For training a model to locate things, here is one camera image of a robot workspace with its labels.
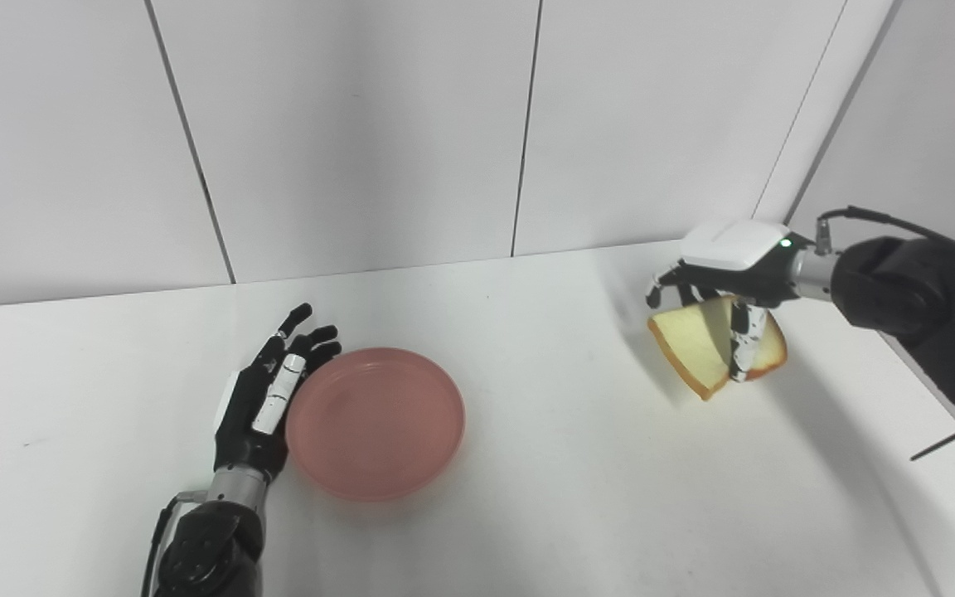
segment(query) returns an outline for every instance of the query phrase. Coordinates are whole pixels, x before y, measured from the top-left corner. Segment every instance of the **pink plate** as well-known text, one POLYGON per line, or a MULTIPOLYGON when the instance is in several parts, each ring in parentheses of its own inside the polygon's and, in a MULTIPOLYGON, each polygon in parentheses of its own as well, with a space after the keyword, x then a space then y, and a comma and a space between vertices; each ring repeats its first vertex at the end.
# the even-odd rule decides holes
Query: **pink plate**
POLYGON ((379 502, 435 479, 458 449, 463 419, 459 389, 436 363, 399 348, 365 348, 300 386, 285 439, 319 487, 379 502))

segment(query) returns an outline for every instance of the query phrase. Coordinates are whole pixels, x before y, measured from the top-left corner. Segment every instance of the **robotic hand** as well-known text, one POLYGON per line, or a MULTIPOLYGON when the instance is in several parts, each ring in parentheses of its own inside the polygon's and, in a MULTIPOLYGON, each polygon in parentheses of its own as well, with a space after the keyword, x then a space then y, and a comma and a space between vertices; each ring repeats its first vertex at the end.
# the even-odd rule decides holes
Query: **robotic hand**
POLYGON ((179 517, 171 545, 157 567, 156 597, 255 597, 257 562, 264 547, 264 498, 287 460, 284 413, 297 386, 341 354, 337 328, 298 335, 312 314, 307 303, 282 322, 249 366, 216 430, 215 475, 207 492, 177 495, 162 510, 149 549, 143 597, 149 596, 157 549, 179 502, 200 505, 179 517))
MULTIPOLYGON (((687 234, 680 253, 677 264, 656 277, 648 306, 657 308, 662 290, 670 286, 680 289, 685 303, 695 301, 692 287, 704 299, 738 296, 731 317, 734 379, 746 377, 766 308, 789 299, 823 299, 850 324, 895 337, 955 405, 955 240, 878 211, 849 207, 817 219, 815 242, 778 224, 711 222, 687 234), (880 237, 833 250, 827 221, 838 216, 890 224, 919 238, 880 237)), ((955 434, 914 459, 953 439, 955 434)))

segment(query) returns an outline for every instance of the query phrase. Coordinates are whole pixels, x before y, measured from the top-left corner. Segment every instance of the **white wall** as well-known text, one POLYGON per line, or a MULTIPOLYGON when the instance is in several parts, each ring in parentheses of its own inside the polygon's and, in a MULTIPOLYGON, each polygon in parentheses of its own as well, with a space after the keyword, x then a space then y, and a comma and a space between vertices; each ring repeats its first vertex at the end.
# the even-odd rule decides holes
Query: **white wall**
MULTIPOLYGON (((154 3, 249 282, 772 205, 886 0, 545 0, 516 238, 541 1, 154 3)), ((0 3, 0 303, 224 282, 143 3, 0 3)))
POLYGON ((748 218, 842 4, 547 0, 516 252, 748 218))
POLYGON ((515 239, 539 5, 155 0, 239 280, 750 216, 803 99, 811 148, 782 162, 806 171, 887 1, 836 27, 844 0, 546 0, 515 239))
MULTIPOLYGON (((820 212, 846 204, 955 238, 955 1, 901 4, 791 226, 812 233, 820 212)), ((832 231, 837 245, 898 234, 841 221, 832 231)))
POLYGON ((533 0, 157 0, 239 282, 504 257, 533 0))
POLYGON ((0 3, 0 303, 224 282, 143 3, 0 3))

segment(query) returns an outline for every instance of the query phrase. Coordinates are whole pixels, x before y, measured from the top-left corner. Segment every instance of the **cable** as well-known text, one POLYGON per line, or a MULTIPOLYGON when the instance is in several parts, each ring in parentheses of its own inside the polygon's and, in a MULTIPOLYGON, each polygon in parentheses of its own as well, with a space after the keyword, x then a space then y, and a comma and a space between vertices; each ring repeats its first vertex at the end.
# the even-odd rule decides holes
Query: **cable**
POLYGON ((820 222, 826 222, 832 218, 865 220, 867 222, 874 222, 876 224, 887 224, 887 226, 894 226, 901 228, 903 231, 910 231, 910 233, 918 234, 924 238, 938 241, 943 243, 943 245, 952 246, 952 248, 955 249, 955 239, 952 239, 944 234, 936 233, 936 231, 932 231, 931 228, 919 226, 919 224, 914 224, 913 222, 899 218, 894 218, 894 216, 891 216, 890 214, 883 214, 882 211, 873 211, 873 209, 856 207, 856 205, 850 205, 845 209, 832 209, 832 211, 823 212, 823 214, 816 219, 817 226, 819 227, 820 222))
POLYGON ((139 597, 149 597, 149 586, 153 581, 153 566, 157 563, 157 551, 160 547, 160 541, 164 539, 164 530, 167 529, 167 522, 171 521, 172 514, 175 512, 175 506, 179 503, 178 496, 172 496, 167 500, 167 506, 160 511, 157 517, 157 525, 153 528, 153 537, 149 540, 149 555, 147 556, 147 568, 143 573, 143 593, 139 597))

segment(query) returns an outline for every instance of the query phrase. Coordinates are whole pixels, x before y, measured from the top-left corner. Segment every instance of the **white table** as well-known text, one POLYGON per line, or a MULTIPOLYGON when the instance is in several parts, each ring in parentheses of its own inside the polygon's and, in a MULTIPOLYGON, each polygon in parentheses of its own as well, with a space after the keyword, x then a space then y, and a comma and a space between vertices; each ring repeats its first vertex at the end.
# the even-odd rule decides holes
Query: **white table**
POLYGON ((202 488, 229 371, 313 303, 463 391, 435 485, 361 506, 288 469, 266 596, 955 596, 955 430, 875 333, 777 313, 776 374, 701 403, 644 326, 673 245, 0 307, 0 596, 133 596, 202 488))

